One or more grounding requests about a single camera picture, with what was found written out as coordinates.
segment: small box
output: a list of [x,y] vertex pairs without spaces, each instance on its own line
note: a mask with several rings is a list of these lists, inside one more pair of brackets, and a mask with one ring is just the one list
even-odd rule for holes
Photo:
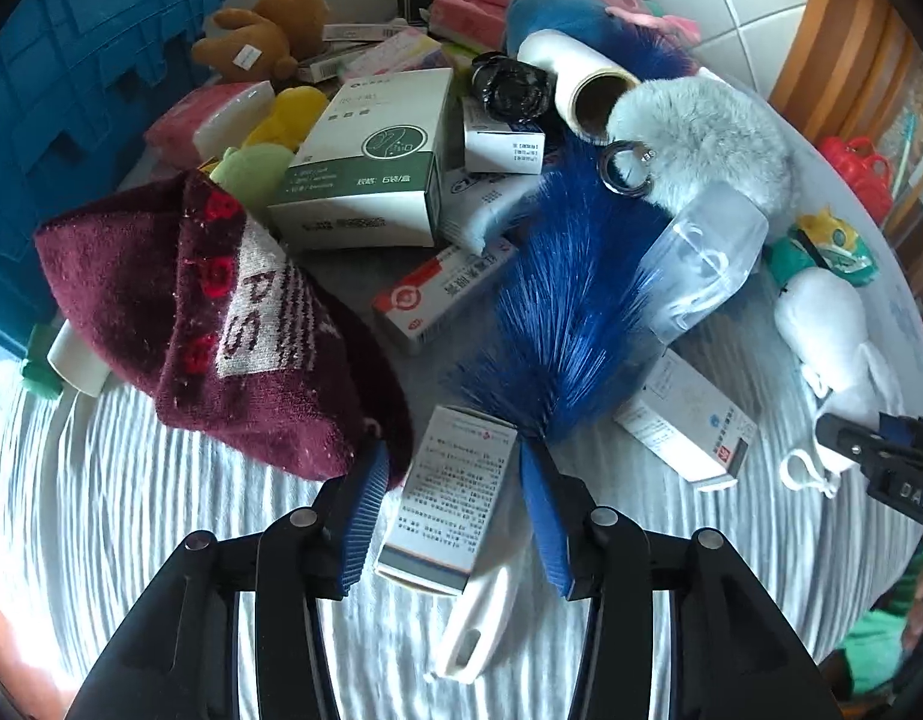
[[504,48],[506,9],[481,0],[434,0],[429,32],[475,53]]
[[346,83],[269,212],[290,247],[433,247],[450,68]]
[[487,242],[510,228],[522,201],[536,194],[540,183],[537,175],[449,170],[441,189],[438,232],[463,250],[482,254]]
[[412,589],[462,594],[517,440],[507,422],[435,406],[375,572]]
[[670,349],[615,420],[700,490],[732,485],[757,434],[746,413]]
[[319,53],[319,55],[306,59],[298,65],[298,80],[304,83],[316,84],[336,79],[338,71],[341,70],[345,63],[361,56],[369,47],[370,44],[367,43],[352,43],[350,41],[330,44],[327,52]]
[[487,290],[518,253],[501,238],[484,254],[450,245],[372,302],[378,322],[395,343],[417,354],[466,303]]
[[537,124],[508,124],[488,115],[474,98],[464,110],[464,167],[468,172],[517,172],[540,175],[545,134]]
[[342,80],[364,79],[406,70],[428,70],[452,66],[441,44],[419,29],[407,28],[393,38],[372,46],[345,62],[338,75]]
[[321,39],[326,43],[339,40],[381,43],[409,29],[407,23],[326,23]]

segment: white medicine box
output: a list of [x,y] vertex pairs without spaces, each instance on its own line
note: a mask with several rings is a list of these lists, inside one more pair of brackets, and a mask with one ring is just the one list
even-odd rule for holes
[[461,107],[465,170],[540,175],[545,162],[545,132],[541,127],[533,122],[500,122],[474,98],[461,100]]
[[757,434],[754,420],[670,349],[615,420],[700,490],[735,483]]

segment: red and white medicine box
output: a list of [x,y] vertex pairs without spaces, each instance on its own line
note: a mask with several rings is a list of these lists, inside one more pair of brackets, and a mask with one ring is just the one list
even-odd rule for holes
[[487,245],[480,256],[450,245],[374,299],[378,321],[403,351],[417,354],[495,282],[517,252],[505,238]]

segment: blue feather duster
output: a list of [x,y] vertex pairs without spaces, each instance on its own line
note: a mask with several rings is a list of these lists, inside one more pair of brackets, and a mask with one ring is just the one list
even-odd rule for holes
[[597,175],[597,148],[566,135],[498,294],[495,336],[455,384],[479,409],[556,442],[631,394],[623,365],[642,306],[642,255],[666,214]]

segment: white tape roll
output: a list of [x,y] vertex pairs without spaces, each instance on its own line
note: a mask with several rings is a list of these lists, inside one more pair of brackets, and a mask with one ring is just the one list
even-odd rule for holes
[[591,143],[608,143],[608,116],[618,98],[640,80],[621,65],[557,29],[527,36],[518,61],[556,76],[554,106],[568,127]]
[[111,372],[106,362],[81,340],[81,336],[67,321],[62,325],[55,343],[52,343],[47,361],[74,389],[92,397],[101,394],[105,379]]

